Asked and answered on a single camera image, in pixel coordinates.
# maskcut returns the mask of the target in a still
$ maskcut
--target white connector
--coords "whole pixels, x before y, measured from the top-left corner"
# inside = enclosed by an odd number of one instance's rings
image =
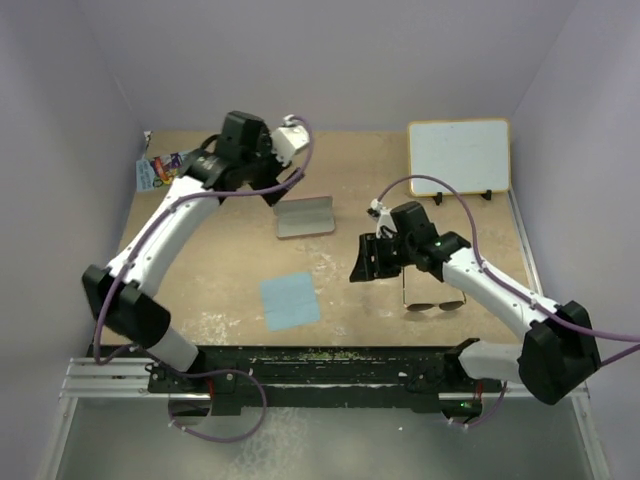
[[[284,117],[284,126],[271,132],[273,153],[285,167],[309,145],[309,132],[302,125],[296,124],[292,118],[293,115],[287,115]]]

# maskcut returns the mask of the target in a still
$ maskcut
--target blue cloth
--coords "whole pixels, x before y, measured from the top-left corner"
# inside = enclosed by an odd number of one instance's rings
[[[310,273],[294,273],[260,283],[264,317],[272,332],[320,320]]]

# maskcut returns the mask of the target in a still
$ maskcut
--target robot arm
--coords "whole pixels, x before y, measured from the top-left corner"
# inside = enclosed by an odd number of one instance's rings
[[[213,152],[207,151],[215,138]],[[107,268],[92,265],[85,271],[82,282],[94,318],[98,318],[115,279],[122,277],[105,325],[178,371],[205,371],[204,355],[171,328],[169,312],[153,297],[184,244],[225,200],[203,194],[233,192],[244,184],[253,190],[276,187],[278,175],[309,141],[308,132],[291,117],[270,132],[258,117],[242,112],[227,114],[220,135],[207,139],[187,155],[180,175],[133,241]],[[273,206],[286,193],[282,189],[262,197]],[[136,255],[130,263],[132,252]]]
[[[524,384],[539,400],[555,404],[600,367],[593,337],[565,329],[490,279],[477,264],[471,244],[454,232],[439,235],[422,205],[409,202],[392,210],[377,200],[368,210],[376,233],[360,236],[360,252],[351,282],[398,276],[415,265],[441,282],[464,291],[504,322],[519,344],[497,345],[470,339],[453,351],[450,368],[473,379]],[[484,259],[501,280],[573,324],[591,328],[586,310],[537,295]]]

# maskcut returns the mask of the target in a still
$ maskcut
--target lavender wall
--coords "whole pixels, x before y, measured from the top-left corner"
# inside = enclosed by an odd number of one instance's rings
[[[510,116],[577,0],[79,0],[149,129]]]
[[[514,117],[514,188],[547,293],[640,334],[640,3],[580,0]],[[621,344],[600,342],[604,357]],[[589,382],[616,479],[638,478],[640,354]]]
[[[1,2],[2,478],[35,476],[90,339],[80,276],[113,252],[141,139],[73,0]]]

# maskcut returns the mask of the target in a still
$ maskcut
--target black mounting base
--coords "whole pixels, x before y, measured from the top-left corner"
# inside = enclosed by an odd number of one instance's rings
[[[450,347],[253,347],[200,346],[216,369],[250,373],[263,385],[270,407],[408,408],[474,417],[478,382],[461,377]],[[108,354],[109,347],[103,347]],[[149,393],[207,393],[205,382],[185,381],[149,365]],[[259,407],[255,385],[243,377],[214,378],[215,415],[239,415]],[[483,391],[500,391],[500,382],[483,381]],[[439,394],[467,394],[441,400]],[[208,401],[202,407],[209,406]]]

